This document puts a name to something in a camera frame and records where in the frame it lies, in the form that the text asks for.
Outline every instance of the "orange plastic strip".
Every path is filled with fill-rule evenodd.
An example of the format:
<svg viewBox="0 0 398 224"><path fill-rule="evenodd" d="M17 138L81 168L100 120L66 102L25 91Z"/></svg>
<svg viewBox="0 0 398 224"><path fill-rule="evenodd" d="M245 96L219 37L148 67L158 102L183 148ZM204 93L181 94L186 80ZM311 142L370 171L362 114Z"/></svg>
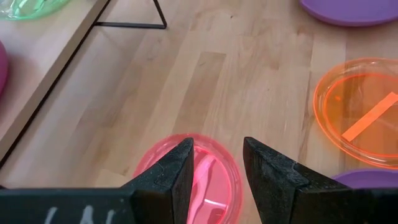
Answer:
<svg viewBox="0 0 398 224"><path fill-rule="evenodd" d="M384 112L386 112L392 105L398 102L398 94L389 93L382 99L374 108L367 112L361 119L355 122L342 137L347 141L352 141L356 136L361 134L369 125L377 120Z"/></svg>

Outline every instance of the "orange plastic plate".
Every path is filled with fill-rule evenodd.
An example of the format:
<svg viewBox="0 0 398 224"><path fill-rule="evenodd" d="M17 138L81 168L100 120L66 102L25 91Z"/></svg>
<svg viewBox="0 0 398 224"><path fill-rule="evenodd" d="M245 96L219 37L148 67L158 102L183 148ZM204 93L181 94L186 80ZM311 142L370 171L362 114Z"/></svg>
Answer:
<svg viewBox="0 0 398 224"><path fill-rule="evenodd" d="M352 60L330 70L313 99L315 117L341 150L398 169L398 61Z"/></svg>

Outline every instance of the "wooden floor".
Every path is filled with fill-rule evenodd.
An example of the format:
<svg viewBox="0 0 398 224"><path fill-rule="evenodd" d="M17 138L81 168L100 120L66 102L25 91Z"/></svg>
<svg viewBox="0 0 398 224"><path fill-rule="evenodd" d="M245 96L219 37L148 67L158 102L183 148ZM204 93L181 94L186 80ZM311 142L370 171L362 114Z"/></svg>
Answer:
<svg viewBox="0 0 398 224"><path fill-rule="evenodd" d="M398 57L398 23L344 29L297 0L161 0L168 30L95 27L0 173L7 187L120 186L173 133L224 145L244 183L239 223L260 223L244 175L252 136L331 176L366 165L323 136L312 96L331 67ZM102 21L159 21L151 0Z"/></svg>

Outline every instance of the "wooden shelf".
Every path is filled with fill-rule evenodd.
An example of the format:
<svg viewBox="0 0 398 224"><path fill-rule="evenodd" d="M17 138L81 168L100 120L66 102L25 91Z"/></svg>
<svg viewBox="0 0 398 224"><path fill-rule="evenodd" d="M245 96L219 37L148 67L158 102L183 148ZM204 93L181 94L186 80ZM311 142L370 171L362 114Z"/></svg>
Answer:
<svg viewBox="0 0 398 224"><path fill-rule="evenodd" d="M10 60L0 98L0 159L11 147L106 0L71 1L34 21L0 21L0 40Z"/></svg>

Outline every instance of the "purple plate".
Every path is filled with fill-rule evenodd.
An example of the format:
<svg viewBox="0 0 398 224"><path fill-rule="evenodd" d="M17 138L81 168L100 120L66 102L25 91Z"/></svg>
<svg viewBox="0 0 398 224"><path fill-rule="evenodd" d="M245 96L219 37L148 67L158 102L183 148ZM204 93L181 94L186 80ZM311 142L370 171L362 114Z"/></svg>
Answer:
<svg viewBox="0 0 398 224"><path fill-rule="evenodd" d="M398 171L361 169L339 174L333 179L354 189L398 187Z"/></svg>
<svg viewBox="0 0 398 224"><path fill-rule="evenodd" d="M397 0L300 0L309 14L338 26L373 26L398 19Z"/></svg>

